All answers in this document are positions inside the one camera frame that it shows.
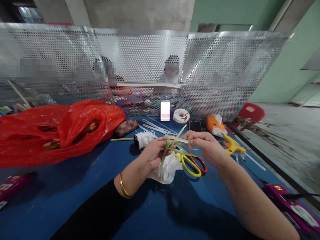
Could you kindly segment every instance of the red chair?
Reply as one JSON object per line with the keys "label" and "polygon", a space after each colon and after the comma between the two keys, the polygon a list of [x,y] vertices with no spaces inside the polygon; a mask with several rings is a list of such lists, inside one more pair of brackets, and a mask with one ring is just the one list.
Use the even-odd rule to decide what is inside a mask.
{"label": "red chair", "polygon": [[[241,111],[239,112],[238,116],[243,118],[251,118],[253,121],[252,124],[255,124],[256,122],[259,122],[264,118],[266,113],[264,112],[263,108],[259,107],[258,105],[255,105],[253,103],[246,103]],[[238,127],[240,124],[233,121],[232,122],[235,127]]]}

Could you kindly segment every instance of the gold bangle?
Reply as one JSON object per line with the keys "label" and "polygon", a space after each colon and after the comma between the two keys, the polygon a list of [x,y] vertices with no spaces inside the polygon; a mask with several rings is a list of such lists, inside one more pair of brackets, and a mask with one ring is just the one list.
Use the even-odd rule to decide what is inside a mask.
{"label": "gold bangle", "polygon": [[122,184],[122,172],[120,173],[120,185],[121,185],[122,191],[127,195],[127,197],[132,198],[133,196],[131,196],[131,195],[129,195],[129,194],[127,193],[127,191],[124,189],[124,186],[123,186],[123,184]]}

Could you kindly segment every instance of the white tissue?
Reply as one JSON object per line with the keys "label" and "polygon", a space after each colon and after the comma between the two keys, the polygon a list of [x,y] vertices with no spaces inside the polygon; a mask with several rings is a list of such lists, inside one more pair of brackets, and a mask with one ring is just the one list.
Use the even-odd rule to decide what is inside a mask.
{"label": "white tissue", "polygon": [[[218,122],[218,125],[221,125],[222,117],[220,116],[220,114],[215,115],[215,118],[216,118],[216,120]],[[226,129],[222,130],[220,128],[215,128],[214,127],[212,129],[212,134],[215,135],[215,136],[218,136],[218,137],[223,137],[223,135],[228,134],[228,132],[227,132]]]}
{"label": "white tissue", "polygon": [[148,178],[154,179],[159,183],[170,184],[174,179],[176,170],[182,170],[182,164],[178,158],[173,154],[166,156],[163,166],[160,171],[160,176],[158,177],[160,166],[152,171]]}
{"label": "white tissue", "polygon": [[217,120],[217,122],[218,122],[218,125],[220,125],[221,122],[222,122],[222,117],[221,117],[221,115],[218,114],[218,115],[215,115],[214,117],[216,118],[216,120]]}

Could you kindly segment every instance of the yellow glue gun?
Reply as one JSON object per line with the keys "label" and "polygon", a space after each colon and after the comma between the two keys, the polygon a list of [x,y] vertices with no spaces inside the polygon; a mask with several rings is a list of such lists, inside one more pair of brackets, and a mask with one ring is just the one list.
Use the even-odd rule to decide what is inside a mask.
{"label": "yellow glue gun", "polygon": [[224,139],[227,141],[227,143],[224,143],[228,149],[226,149],[227,153],[229,155],[232,155],[235,151],[239,153],[244,153],[247,150],[244,149],[243,147],[239,146],[239,143],[237,143],[235,140],[233,140],[231,137],[228,135],[223,135]]}

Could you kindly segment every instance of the concrete floor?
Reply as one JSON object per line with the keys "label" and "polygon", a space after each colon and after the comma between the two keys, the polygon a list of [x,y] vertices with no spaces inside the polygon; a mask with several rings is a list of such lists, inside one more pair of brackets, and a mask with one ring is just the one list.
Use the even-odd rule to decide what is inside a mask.
{"label": "concrete floor", "polygon": [[261,122],[271,124],[290,124],[290,126],[274,126],[267,131],[285,138],[290,151],[298,160],[279,152],[275,147],[249,130],[244,130],[259,149],[270,159],[279,162],[296,178],[320,194],[320,108],[298,108],[286,104],[255,103],[265,110]]}

